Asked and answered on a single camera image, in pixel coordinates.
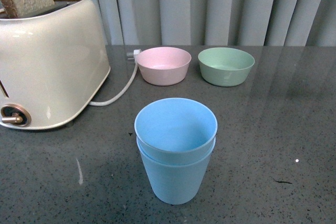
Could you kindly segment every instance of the toaster power cord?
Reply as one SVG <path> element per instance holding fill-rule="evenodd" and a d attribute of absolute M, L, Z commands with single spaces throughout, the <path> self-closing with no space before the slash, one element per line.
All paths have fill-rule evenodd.
<path fill-rule="evenodd" d="M 119 94 L 117 94 L 115 97 L 113 97 L 112 99 L 108 100 L 108 101 L 105 101 L 105 102 L 89 102 L 89 105 L 91 106 L 106 106 L 106 105 L 110 105 L 111 103 L 115 102 L 117 99 L 119 99 L 126 91 L 127 89 L 130 87 L 130 85 L 132 84 L 134 78 L 135 78 L 135 75 L 137 73 L 137 70 L 138 70 L 138 63 L 137 61 L 135 60 L 136 56 L 141 53 L 141 50 L 138 49 L 138 50 L 134 50 L 133 53 L 131 53 L 132 56 L 134 56 L 134 62 L 135 62 L 135 66 L 134 66 L 134 70 L 133 70 L 133 73 L 132 73 L 132 76 L 130 78 L 130 80 L 128 81 L 128 83 L 126 84 L 126 86 L 119 92 Z"/>

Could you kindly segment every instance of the toaster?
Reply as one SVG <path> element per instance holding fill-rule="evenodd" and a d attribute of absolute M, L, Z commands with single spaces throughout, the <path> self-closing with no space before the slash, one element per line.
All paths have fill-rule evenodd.
<path fill-rule="evenodd" d="M 110 72 L 91 0 L 54 0 L 55 8 L 9 19 L 0 10 L 0 124 L 45 130 L 72 121 Z"/>

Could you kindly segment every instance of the green bowl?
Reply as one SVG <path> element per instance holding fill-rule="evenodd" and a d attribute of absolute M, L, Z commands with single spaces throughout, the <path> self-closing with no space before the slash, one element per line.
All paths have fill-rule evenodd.
<path fill-rule="evenodd" d="M 221 87 L 243 83 L 255 63 L 249 53 L 227 47 L 203 50 L 199 53 L 198 60 L 203 78 Z"/>

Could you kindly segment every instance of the blue cup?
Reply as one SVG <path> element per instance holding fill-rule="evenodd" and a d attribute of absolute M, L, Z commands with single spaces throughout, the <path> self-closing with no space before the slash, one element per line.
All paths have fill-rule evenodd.
<path fill-rule="evenodd" d="M 153 192 L 165 203 L 184 204 L 193 199 L 202 183 L 216 141 L 205 156 L 187 165 L 167 165 L 153 160 L 137 140 L 142 162 Z"/>
<path fill-rule="evenodd" d="M 148 157 L 163 164 L 186 165 L 203 158 L 212 148 L 217 120 L 197 101 L 167 98 L 144 107 L 134 127 Z"/>

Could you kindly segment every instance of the toaster knob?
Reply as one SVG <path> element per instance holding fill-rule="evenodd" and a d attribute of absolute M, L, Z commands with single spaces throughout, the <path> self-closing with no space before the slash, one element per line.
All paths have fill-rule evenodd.
<path fill-rule="evenodd" d="M 31 122 L 30 114 L 21 106 L 7 104 L 1 108 L 2 122 L 15 126 L 27 126 Z"/>

